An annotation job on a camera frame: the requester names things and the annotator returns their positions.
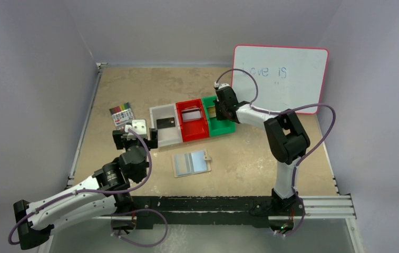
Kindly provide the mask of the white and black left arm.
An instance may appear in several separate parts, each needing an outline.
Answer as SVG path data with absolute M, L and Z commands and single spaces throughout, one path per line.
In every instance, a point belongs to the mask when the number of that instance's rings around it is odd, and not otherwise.
M 22 250 L 38 247 L 51 235 L 86 219 L 133 211 L 130 193 L 143 187 L 152 171 L 151 149 L 158 148 L 158 131 L 134 120 L 112 133 L 124 152 L 76 185 L 43 200 L 13 204 L 16 224 L 8 235 L 10 245 Z

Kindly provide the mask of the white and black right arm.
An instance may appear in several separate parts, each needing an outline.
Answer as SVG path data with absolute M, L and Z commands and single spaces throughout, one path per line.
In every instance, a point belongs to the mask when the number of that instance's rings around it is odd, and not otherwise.
M 219 121 L 230 120 L 247 124 L 265 131 L 269 148 L 277 160 L 276 183 L 272 189 L 272 201 L 286 208 L 298 199 L 296 190 L 297 163 L 310 146 L 310 139 L 297 114 L 265 114 L 253 109 L 249 102 L 239 102 L 233 89 L 224 85 L 215 88 L 213 101 Z

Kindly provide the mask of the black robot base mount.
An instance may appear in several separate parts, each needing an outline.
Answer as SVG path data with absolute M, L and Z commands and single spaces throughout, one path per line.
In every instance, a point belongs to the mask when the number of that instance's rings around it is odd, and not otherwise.
M 138 229 L 156 224 L 245 225 L 254 228 L 290 229 L 304 212 L 299 197 L 275 196 L 131 196 L 113 208 L 113 216 L 136 218 Z

